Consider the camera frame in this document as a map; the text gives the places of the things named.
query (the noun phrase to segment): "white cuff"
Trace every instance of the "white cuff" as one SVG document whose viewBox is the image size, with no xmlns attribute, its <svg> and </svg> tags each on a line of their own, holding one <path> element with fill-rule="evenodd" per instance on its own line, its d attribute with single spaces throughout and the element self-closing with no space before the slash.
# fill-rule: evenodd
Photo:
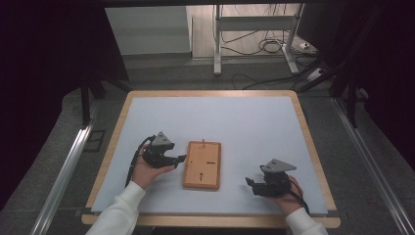
<svg viewBox="0 0 415 235">
<path fill-rule="evenodd" d="M 286 221 L 294 234 L 301 234 L 317 224 L 317 222 L 307 214 L 304 208 L 300 208 L 290 213 L 286 217 Z"/>
<path fill-rule="evenodd" d="M 125 187 L 124 191 L 118 196 L 121 197 L 128 205 L 131 205 L 132 208 L 137 209 L 138 204 L 146 195 L 146 191 L 138 186 L 133 181 L 130 181 Z"/>
</svg>

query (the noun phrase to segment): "wooden table frame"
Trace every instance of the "wooden table frame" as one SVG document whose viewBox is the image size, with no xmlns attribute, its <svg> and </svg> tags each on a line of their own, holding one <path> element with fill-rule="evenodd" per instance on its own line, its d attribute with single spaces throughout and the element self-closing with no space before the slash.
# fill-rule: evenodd
<svg viewBox="0 0 415 235">
<path fill-rule="evenodd" d="M 314 165 L 320 187 L 323 191 L 323 197 L 326 202 L 329 214 L 323 217 L 314 217 L 313 219 L 321 222 L 327 228 L 337 228 L 341 224 L 341 219 L 337 213 L 337 208 L 332 197 L 323 167 L 314 147 L 307 123 L 302 112 L 300 101 L 297 94 L 290 90 L 276 91 L 231 91 L 231 90 L 186 90 L 186 91 L 132 91 L 128 93 L 118 121 L 115 131 L 109 143 L 106 155 L 104 156 L 96 181 L 92 188 L 91 194 L 86 204 L 86 208 L 92 208 L 97 194 L 104 182 L 105 175 L 113 158 L 116 143 L 120 136 L 122 127 L 128 115 L 129 107 L 133 98 L 136 97 L 272 97 L 272 96 L 288 96 L 291 97 L 293 105 L 300 122 L 302 134 Z M 92 224 L 98 217 L 97 214 L 83 214 L 81 219 L 84 224 Z M 239 227 L 239 228 L 285 228 L 287 223 L 282 215 L 193 215 L 193 214 L 140 214 L 137 220 L 140 226 L 182 226 L 182 227 Z"/>
</svg>

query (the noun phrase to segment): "human arm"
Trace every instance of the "human arm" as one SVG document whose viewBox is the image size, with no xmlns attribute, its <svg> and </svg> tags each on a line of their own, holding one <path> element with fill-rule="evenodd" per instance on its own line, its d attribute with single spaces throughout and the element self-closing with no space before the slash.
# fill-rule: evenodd
<svg viewBox="0 0 415 235">
<path fill-rule="evenodd" d="M 87 234 L 131 234 L 134 230 L 138 205 L 156 177 L 162 173 L 174 170 L 174 166 L 152 168 L 139 156 L 131 181 L 127 187 L 116 196 L 94 222 Z"/>
<path fill-rule="evenodd" d="M 289 178 L 292 181 L 292 191 L 299 196 L 302 195 L 302 190 L 297 180 L 292 176 L 289 176 Z M 305 209 L 301 207 L 300 203 L 290 194 L 279 198 L 268 199 L 280 208 L 294 235 L 328 234 L 324 225 L 314 221 Z"/>
</svg>

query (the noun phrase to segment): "dark curtain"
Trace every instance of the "dark curtain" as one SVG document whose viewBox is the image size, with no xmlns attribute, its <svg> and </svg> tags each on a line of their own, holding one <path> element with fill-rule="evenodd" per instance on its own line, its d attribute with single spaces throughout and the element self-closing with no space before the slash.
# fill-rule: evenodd
<svg viewBox="0 0 415 235">
<path fill-rule="evenodd" d="M 2 209 L 81 77 L 127 74 L 104 8 L 3 1 L 0 47 Z"/>
</svg>

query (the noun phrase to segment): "metal frame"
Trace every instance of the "metal frame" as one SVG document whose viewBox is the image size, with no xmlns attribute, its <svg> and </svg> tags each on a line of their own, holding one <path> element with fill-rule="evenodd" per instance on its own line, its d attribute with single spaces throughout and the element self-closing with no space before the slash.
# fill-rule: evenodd
<svg viewBox="0 0 415 235">
<path fill-rule="evenodd" d="M 300 21 L 303 4 L 301 3 L 296 13 L 291 16 L 261 16 L 261 17 L 221 17 L 220 5 L 216 5 L 215 17 L 215 43 L 213 55 L 213 72 L 221 75 L 220 37 L 222 31 L 248 31 L 248 30 L 289 30 L 287 44 L 282 45 L 282 51 L 287 60 L 291 74 L 298 74 L 296 60 L 291 53 L 294 36 Z"/>
<path fill-rule="evenodd" d="M 375 158 L 372 156 L 372 153 L 366 146 L 363 138 L 360 136 L 358 129 L 354 128 L 353 125 L 348 121 L 343 100 L 341 98 L 332 98 L 332 101 L 338 110 L 338 114 L 342 119 L 342 122 L 347 130 L 347 133 L 350 136 L 351 141 L 356 147 L 357 152 L 363 160 L 370 176 L 372 177 L 373 182 L 375 183 L 379 193 L 385 201 L 385 204 L 390 210 L 390 213 L 401 234 L 415 234 L 414 226 L 412 225 L 408 214 L 400 203 L 399 198 L 391 188 L 387 179 L 382 174 L 382 171 L 379 169 Z"/>
<path fill-rule="evenodd" d="M 59 173 L 49 196 L 30 231 L 30 234 L 46 234 L 48 231 L 56 210 L 58 209 L 58 205 L 67 190 L 69 181 L 76 168 L 76 164 L 82 153 L 83 147 L 85 146 L 92 127 L 94 126 L 99 108 L 100 101 L 94 102 L 91 108 L 91 119 L 85 128 L 79 130 L 73 145 L 70 148 L 67 159 L 62 166 L 61 172 Z"/>
</svg>

